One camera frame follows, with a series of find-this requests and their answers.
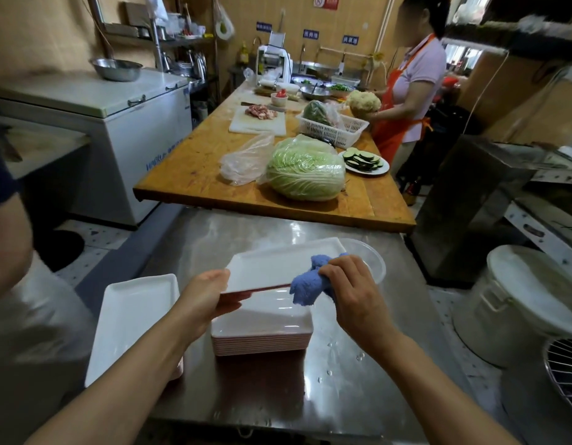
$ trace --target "round plastic lid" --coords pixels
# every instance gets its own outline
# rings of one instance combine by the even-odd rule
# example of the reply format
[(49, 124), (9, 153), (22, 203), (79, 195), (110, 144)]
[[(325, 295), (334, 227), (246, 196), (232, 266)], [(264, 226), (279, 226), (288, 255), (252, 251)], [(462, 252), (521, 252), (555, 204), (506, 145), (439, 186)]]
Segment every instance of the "round plastic lid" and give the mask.
[(488, 268), (530, 321), (572, 336), (572, 279), (549, 256), (503, 245), (488, 254)]
[(364, 261), (370, 269), (374, 282), (380, 284), (387, 273), (387, 267), (383, 257), (370, 245), (356, 239), (340, 239), (341, 245), (349, 254), (356, 254)]

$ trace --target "red sign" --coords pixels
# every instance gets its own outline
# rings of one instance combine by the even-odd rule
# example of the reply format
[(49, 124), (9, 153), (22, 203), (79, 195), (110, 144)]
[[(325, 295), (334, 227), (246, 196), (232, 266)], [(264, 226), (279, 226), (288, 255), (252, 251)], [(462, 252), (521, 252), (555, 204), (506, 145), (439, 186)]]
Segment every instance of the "red sign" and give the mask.
[(336, 11), (339, 6), (339, 0), (314, 0), (314, 7), (322, 7), (323, 9), (331, 9)]

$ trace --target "white freezer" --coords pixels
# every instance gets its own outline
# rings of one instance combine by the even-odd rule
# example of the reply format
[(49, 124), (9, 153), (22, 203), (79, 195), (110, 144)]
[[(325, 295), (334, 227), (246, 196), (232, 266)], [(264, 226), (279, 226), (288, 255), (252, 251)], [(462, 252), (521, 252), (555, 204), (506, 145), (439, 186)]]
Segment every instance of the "white freezer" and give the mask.
[(74, 187), (69, 210), (131, 226), (157, 204), (138, 201), (133, 186), (192, 131), (187, 80), (147, 69), (133, 83), (90, 72), (4, 83), (0, 114), (89, 135), (87, 165), (60, 172)]

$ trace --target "black shelf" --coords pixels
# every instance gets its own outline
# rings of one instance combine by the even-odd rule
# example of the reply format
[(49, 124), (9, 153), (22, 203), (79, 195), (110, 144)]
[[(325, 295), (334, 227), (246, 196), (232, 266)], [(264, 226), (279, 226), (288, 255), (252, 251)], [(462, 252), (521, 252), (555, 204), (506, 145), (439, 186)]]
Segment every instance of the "black shelf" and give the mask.
[(449, 25), (445, 37), (508, 50), (512, 56), (539, 61), (572, 61), (572, 40), (477, 25)]

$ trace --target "round white plate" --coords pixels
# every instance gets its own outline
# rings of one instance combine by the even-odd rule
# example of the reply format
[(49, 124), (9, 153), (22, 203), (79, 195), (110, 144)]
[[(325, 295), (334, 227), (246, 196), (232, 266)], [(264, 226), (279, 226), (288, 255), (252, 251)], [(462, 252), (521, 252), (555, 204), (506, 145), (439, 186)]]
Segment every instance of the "round white plate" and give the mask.
[[(344, 150), (344, 151), (342, 151), (339, 155), (340, 155), (341, 157), (343, 157), (342, 155), (343, 155), (345, 152), (346, 152), (346, 151)], [(378, 169), (376, 169), (376, 170), (373, 170), (373, 171), (360, 171), (360, 170), (356, 170), (355, 168), (350, 167), (347, 163), (346, 163), (346, 168), (347, 168), (349, 171), (354, 172), (354, 173), (358, 173), (358, 174), (360, 174), (360, 175), (370, 175), (370, 176), (384, 175), (386, 172), (389, 171), (390, 166), (389, 166), (389, 163), (386, 162), (385, 159), (383, 159), (383, 158), (381, 158), (381, 162), (383, 163), (383, 166), (380, 167), (380, 168), (378, 168)]]

